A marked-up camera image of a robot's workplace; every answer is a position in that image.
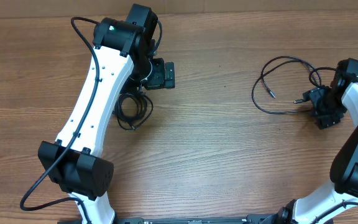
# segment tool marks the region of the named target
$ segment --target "table surface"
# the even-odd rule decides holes
[[[103,17],[91,17],[100,20]],[[271,115],[251,88],[271,58],[294,55],[316,67],[358,59],[358,11],[162,15],[158,56],[175,62],[176,88],[148,91],[151,117],[137,131],[111,118],[103,159],[119,217],[238,217],[275,213],[329,179],[354,129],[350,117],[319,130],[308,114]],[[78,27],[92,39],[93,25]],[[23,212],[19,201],[44,171],[40,142],[53,142],[81,91],[91,55],[69,18],[0,19],[0,223],[56,223],[79,217],[73,202]],[[323,72],[328,85],[332,72]],[[261,84],[264,108],[309,108],[293,100],[313,86],[300,64]],[[28,206],[65,197],[45,180]],[[336,223],[358,221],[358,208]]]

